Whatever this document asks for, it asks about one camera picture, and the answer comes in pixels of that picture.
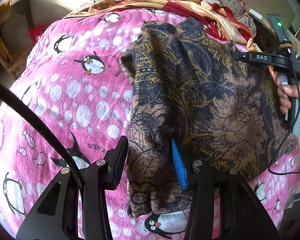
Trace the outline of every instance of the wooden chair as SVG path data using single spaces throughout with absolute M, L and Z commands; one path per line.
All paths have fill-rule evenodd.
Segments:
M 12 54 L 0 37 L 0 63 L 8 73 L 13 75 L 14 79 L 17 79 L 17 73 L 20 71 L 19 67 L 25 64 L 29 51 L 30 46 L 22 49 L 17 54 Z

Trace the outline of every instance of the finger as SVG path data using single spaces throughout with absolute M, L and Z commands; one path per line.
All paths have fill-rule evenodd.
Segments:
M 283 91 L 282 86 L 278 87 L 277 93 L 278 93 L 278 96 L 279 96 L 280 98 L 288 99 L 288 96 L 287 96 L 287 94 Z
M 298 98 L 297 86 L 283 85 L 282 89 L 288 96 Z
M 279 101 L 281 106 L 284 106 L 287 109 L 291 108 L 291 102 L 289 101 L 289 99 L 279 98 Z
M 281 111 L 281 113 L 283 113 L 283 114 L 287 114 L 287 113 L 288 113 L 288 109 L 285 108 L 284 106 L 280 106 L 280 111 Z
M 275 83 L 277 84 L 278 87 L 279 86 L 281 87 L 280 78 L 278 76 L 276 76 L 276 78 L 275 78 Z

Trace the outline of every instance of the white polka dot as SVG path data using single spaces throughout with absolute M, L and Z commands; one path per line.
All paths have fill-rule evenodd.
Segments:
M 120 96 L 120 94 L 118 92 L 112 92 L 111 95 L 113 98 L 118 98 Z
M 131 236 L 131 230 L 129 228 L 124 228 L 122 229 L 122 233 L 125 235 L 125 236 Z
M 213 220 L 213 227 L 218 227 L 219 226 L 219 223 L 220 223 L 220 219 L 219 218 L 216 218 Z
M 109 137 L 116 139 L 119 136 L 119 129 L 114 124 L 109 125 L 107 128 L 107 133 Z
M 86 105 L 80 105 L 77 109 L 77 122 L 79 125 L 86 127 L 91 120 L 91 112 Z
M 128 102 L 132 102 L 132 90 L 126 90 L 123 92 L 123 98 Z
M 119 209 L 119 210 L 118 210 L 118 215 L 119 215 L 119 217 L 124 218 L 124 217 L 127 216 L 127 211 L 124 210 L 124 209 Z
M 99 47 L 107 47 L 109 45 L 109 41 L 107 39 L 102 39 L 100 42 L 99 42 Z
M 72 119 L 72 114 L 70 111 L 65 111 L 64 115 L 63 115 L 63 118 L 66 120 L 66 121 L 70 121 Z
M 141 33 L 141 28 L 133 28 L 133 29 L 132 29 L 132 32 L 133 32 L 134 34 L 139 34 L 139 33 Z
M 61 88 L 61 86 L 60 85 L 56 85 L 53 88 L 51 88 L 51 90 L 50 90 L 50 99 L 53 102 L 57 102 L 60 99 L 61 94 L 62 94 L 62 88 Z
M 97 113 L 97 116 L 100 120 L 102 120 L 102 121 L 107 120 L 110 116 L 110 107 L 109 107 L 109 105 L 104 101 L 100 101 L 97 104 L 96 113 Z
M 48 80 L 47 77 L 42 77 L 41 84 L 45 85 L 45 83 L 47 82 L 47 80 Z
M 50 91 L 50 88 L 51 88 L 50 86 L 47 86 L 46 89 L 44 90 L 44 92 L 45 92 L 46 94 L 48 94 L 49 91 Z
M 122 38 L 120 36 L 115 36 L 112 40 L 113 45 L 119 46 L 122 42 Z
M 101 96 L 102 98 L 105 98 L 108 95 L 109 90 L 108 90 L 107 87 L 102 86 L 102 87 L 99 88 L 98 93 L 99 93 L 99 96 Z
M 131 119 L 131 108 L 130 107 L 126 108 L 125 114 L 126 114 L 127 120 L 130 121 L 130 119 Z
M 84 46 L 86 46 L 86 41 L 80 41 L 79 48 L 83 48 Z
M 120 228 L 113 222 L 109 221 L 112 237 L 116 238 L 120 235 Z
M 117 110 L 113 111 L 112 118 L 113 118 L 113 120 L 116 120 L 116 121 L 120 119 L 120 114 Z
M 66 88 L 66 93 L 70 98 L 76 98 L 79 95 L 81 85 L 77 80 L 72 80 Z
M 120 47 L 119 48 L 119 51 L 121 51 L 121 52 L 125 52 L 127 50 L 127 48 L 125 48 L 125 47 Z
M 110 206 L 107 205 L 107 211 L 108 211 L 108 217 L 112 218 L 113 217 L 113 210 Z
M 47 109 L 47 103 L 46 103 L 46 101 L 44 101 L 43 98 L 38 98 L 37 107 L 34 110 L 34 113 L 37 116 L 41 116 L 41 115 L 44 114 L 44 112 L 46 111 L 46 109 Z
M 81 37 L 81 39 L 86 40 L 91 35 L 91 31 L 86 31 L 86 33 Z
M 37 183 L 36 189 L 37 189 L 38 195 L 41 195 L 42 192 L 45 190 L 45 188 L 46 187 L 42 183 Z
M 59 109 L 58 109 L 58 107 L 57 106 L 51 107 L 50 117 L 52 119 L 56 119 L 58 115 L 59 115 Z
M 50 81 L 51 81 L 51 82 L 55 82 L 55 81 L 58 80 L 58 78 L 59 78 L 59 75 L 58 75 L 58 74 L 53 74 L 53 75 L 51 76 L 51 78 L 50 78 Z
M 86 85 L 85 88 L 84 88 L 84 90 L 85 90 L 87 93 L 91 93 L 92 89 L 93 89 L 93 86 L 90 85 L 90 84 L 89 84 L 89 85 Z
M 218 207 L 216 204 L 214 204 L 213 205 L 213 215 L 215 216 L 217 212 L 218 212 Z
M 96 36 L 99 36 L 103 31 L 103 28 L 102 27 L 95 27 L 93 29 L 93 34 L 96 35 Z

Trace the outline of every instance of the fish print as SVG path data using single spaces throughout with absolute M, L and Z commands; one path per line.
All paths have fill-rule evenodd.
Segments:
M 27 133 L 27 129 L 25 129 L 22 133 L 22 135 L 24 135 L 26 137 L 26 140 L 27 140 L 27 143 L 29 145 L 29 147 L 31 149 L 34 149 L 35 148 L 35 142 L 33 140 L 33 137 Z

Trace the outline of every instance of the black cable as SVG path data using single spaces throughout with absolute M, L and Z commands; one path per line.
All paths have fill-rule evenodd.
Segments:
M 287 134 L 285 135 L 285 137 L 283 138 L 282 142 L 280 143 L 279 147 L 277 148 L 274 156 L 277 156 L 278 153 L 279 153 L 279 150 L 281 149 L 282 145 L 285 143 L 285 141 L 287 140 L 288 136 L 290 135 L 290 133 L 292 132 L 293 130 L 293 127 L 295 125 L 295 123 L 297 122 L 297 119 L 299 117 L 299 113 L 300 113 L 300 89 L 299 89 L 299 85 L 298 85 L 298 80 L 297 80 L 297 75 L 296 75 L 296 72 L 294 70 L 294 67 L 293 67 L 293 63 L 291 61 L 291 67 L 292 67 L 292 71 L 293 71 L 293 75 L 294 75 L 294 78 L 296 80 L 296 84 L 297 84 L 297 91 L 298 91 L 298 99 L 299 99 L 299 103 L 298 103 L 298 111 L 297 111 L 297 114 L 296 114 L 296 117 L 294 118 L 294 121 L 292 123 L 292 126 L 291 128 L 289 129 L 289 131 L 287 132 Z M 274 175 L 289 175 L 289 174 L 300 174 L 300 171 L 290 171 L 290 172 L 284 172 L 284 173 L 277 173 L 275 171 L 272 171 L 270 169 L 270 166 L 272 165 L 273 163 L 270 163 L 268 165 L 268 171 Z
M 0 99 L 20 114 L 30 125 L 40 133 L 43 138 L 58 152 L 71 169 L 83 198 L 84 180 L 79 168 L 68 151 L 63 147 L 57 137 L 14 93 L 0 84 Z

